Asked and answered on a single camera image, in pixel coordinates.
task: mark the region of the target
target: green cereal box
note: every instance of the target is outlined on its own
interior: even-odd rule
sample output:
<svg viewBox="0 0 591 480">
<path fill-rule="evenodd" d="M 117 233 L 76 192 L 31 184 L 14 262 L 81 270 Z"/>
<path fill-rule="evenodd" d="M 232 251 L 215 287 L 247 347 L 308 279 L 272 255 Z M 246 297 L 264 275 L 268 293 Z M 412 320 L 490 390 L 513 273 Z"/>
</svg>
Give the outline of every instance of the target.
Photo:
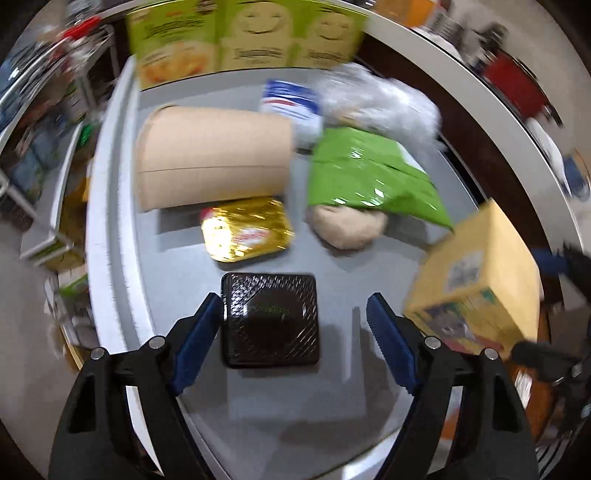
<svg viewBox="0 0 591 480">
<path fill-rule="evenodd" d="M 287 67 L 303 0 L 225 0 L 221 70 Z"/>
<path fill-rule="evenodd" d="M 216 72 L 217 3 L 174 0 L 127 16 L 142 89 Z"/>
<path fill-rule="evenodd" d="M 363 38 L 367 15 L 321 2 L 305 3 L 307 21 L 293 66 L 331 69 L 351 61 Z"/>
</svg>

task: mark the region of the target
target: yellow cardboard box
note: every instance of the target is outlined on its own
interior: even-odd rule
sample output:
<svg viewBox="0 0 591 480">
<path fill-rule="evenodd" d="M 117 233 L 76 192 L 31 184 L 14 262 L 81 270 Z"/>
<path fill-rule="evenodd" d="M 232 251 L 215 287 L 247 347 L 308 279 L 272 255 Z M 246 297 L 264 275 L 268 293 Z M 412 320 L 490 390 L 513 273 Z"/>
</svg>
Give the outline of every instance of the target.
<svg viewBox="0 0 591 480">
<path fill-rule="evenodd" d="M 493 347 L 505 359 L 537 338 L 540 288 L 530 250 L 491 200 L 429 252 L 404 314 L 453 350 Z"/>
<path fill-rule="evenodd" d="M 217 2 L 173 0 L 127 15 L 142 89 L 217 71 Z"/>
</svg>

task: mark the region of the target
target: smiley face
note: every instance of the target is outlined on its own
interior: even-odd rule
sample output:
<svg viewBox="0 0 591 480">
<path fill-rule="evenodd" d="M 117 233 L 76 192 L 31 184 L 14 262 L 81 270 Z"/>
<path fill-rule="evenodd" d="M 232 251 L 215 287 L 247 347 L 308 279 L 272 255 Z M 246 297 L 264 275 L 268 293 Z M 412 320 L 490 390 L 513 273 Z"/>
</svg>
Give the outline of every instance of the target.
<svg viewBox="0 0 591 480">
<path fill-rule="evenodd" d="M 236 16 L 234 26 L 237 36 L 270 35 L 279 32 L 291 35 L 289 11 L 273 2 L 256 2 L 248 5 Z"/>
<path fill-rule="evenodd" d="M 329 12 L 316 19 L 314 33 L 328 41 L 347 41 L 354 30 L 353 19 L 338 12 Z"/>
</svg>

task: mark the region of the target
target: plastic bag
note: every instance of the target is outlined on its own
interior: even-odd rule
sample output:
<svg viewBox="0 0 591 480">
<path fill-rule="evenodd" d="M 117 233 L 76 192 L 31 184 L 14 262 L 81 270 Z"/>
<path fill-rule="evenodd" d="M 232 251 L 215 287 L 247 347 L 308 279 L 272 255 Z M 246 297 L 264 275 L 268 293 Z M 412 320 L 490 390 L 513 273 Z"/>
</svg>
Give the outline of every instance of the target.
<svg viewBox="0 0 591 480">
<path fill-rule="evenodd" d="M 356 63 L 322 74 L 314 85 L 328 125 L 346 125 L 401 143 L 421 159 L 427 147 L 439 148 L 439 108 L 417 89 L 394 79 L 381 79 Z"/>
<path fill-rule="evenodd" d="M 378 208 L 453 229 L 429 176 L 395 141 L 354 128 L 329 128 L 312 160 L 309 205 Z"/>
</svg>

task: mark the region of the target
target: beige bag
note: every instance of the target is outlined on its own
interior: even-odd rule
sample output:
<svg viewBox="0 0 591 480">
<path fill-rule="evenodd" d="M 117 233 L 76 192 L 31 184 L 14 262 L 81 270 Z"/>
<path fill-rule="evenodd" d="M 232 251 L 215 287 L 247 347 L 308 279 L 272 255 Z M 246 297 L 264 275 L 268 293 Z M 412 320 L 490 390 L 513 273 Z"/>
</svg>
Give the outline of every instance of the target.
<svg viewBox="0 0 591 480">
<path fill-rule="evenodd" d="M 388 215 L 381 210 L 344 205 L 314 205 L 308 208 L 307 218 L 322 240 L 341 250 L 363 248 L 381 236 L 388 224 Z"/>
<path fill-rule="evenodd" d="M 136 144 L 140 207 L 282 194 L 293 154 L 291 121 L 243 110 L 163 106 Z"/>
</svg>

